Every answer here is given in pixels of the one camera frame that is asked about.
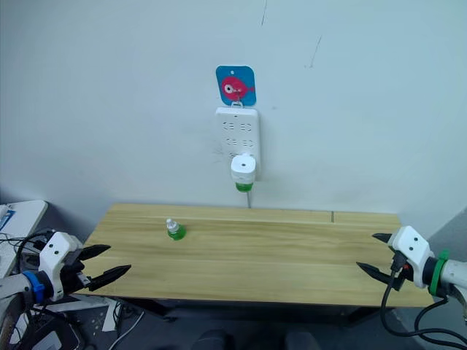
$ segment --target table top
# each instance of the table top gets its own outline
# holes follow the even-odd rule
[[[168,217],[186,226],[181,241]],[[355,262],[388,273],[392,253],[371,235],[399,227],[394,214],[115,204],[87,242],[112,248],[84,272],[132,265],[97,295],[379,306],[385,285]],[[431,303],[406,282],[388,305]]]
[[[17,238],[26,237],[33,233],[47,209],[47,202],[26,201],[11,203],[9,206],[15,213],[0,230],[0,233],[5,233],[8,238]],[[10,273],[15,256],[13,246],[8,243],[0,244],[0,278]]]

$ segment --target wall socket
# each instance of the wall socket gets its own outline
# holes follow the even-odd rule
[[[229,166],[236,155],[247,153],[260,169],[260,118],[256,109],[219,107],[216,109],[217,135]]]

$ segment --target sticker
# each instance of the sticker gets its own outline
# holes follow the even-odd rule
[[[252,106],[256,103],[255,75],[249,66],[218,66],[216,77],[224,104],[241,102]]]

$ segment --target wooden table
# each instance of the wooden table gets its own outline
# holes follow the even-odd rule
[[[167,236],[168,217],[186,225],[181,241]],[[378,306],[385,285],[355,262],[388,273],[392,253],[371,234],[399,227],[394,214],[115,204],[87,242],[112,248],[85,274],[132,265],[97,295]],[[388,305],[431,302],[406,282]]]

